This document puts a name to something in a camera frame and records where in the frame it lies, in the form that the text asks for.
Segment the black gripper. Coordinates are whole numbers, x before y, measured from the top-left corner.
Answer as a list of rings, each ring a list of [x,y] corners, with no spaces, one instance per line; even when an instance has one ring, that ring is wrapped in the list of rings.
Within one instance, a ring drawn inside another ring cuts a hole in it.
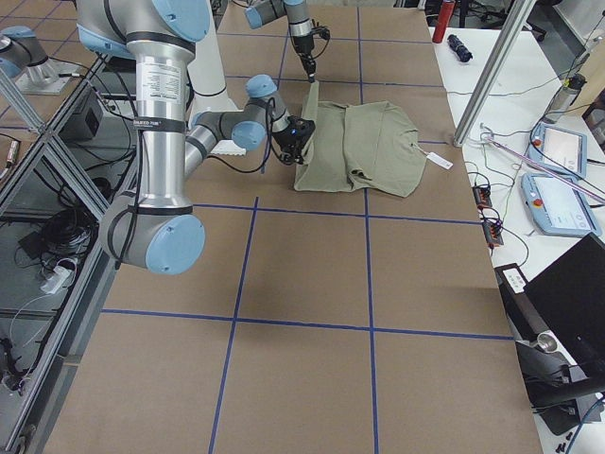
[[[303,149],[315,132],[313,120],[298,116],[288,116],[285,124],[273,133],[273,139],[280,147],[278,159],[283,164],[301,164]]]
[[[316,36],[328,42],[331,33],[327,26],[320,25],[316,21],[304,21],[292,25],[292,45],[306,71],[309,83],[316,81],[317,64],[316,58],[313,56]]]

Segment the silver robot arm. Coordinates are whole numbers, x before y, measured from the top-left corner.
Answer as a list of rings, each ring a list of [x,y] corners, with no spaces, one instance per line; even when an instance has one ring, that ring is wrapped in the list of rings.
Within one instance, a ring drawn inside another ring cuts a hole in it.
[[[224,140],[244,150],[276,142],[280,160],[300,163],[315,124],[291,114],[271,77],[248,80],[240,112],[188,117],[188,68],[210,68],[217,51],[214,18],[206,1],[79,1],[78,35],[88,49],[136,63],[138,176],[100,221],[104,251],[119,263],[159,274],[180,274],[201,255],[205,230],[185,196],[188,176]]]
[[[301,61],[307,80],[310,83],[316,81],[318,56],[314,55],[315,39],[319,37],[328,44],[331,32],[327,26],[311,18],[306,1],[249,1],[245,7],[245,16],[251,29],[285,17],[293,50]]]

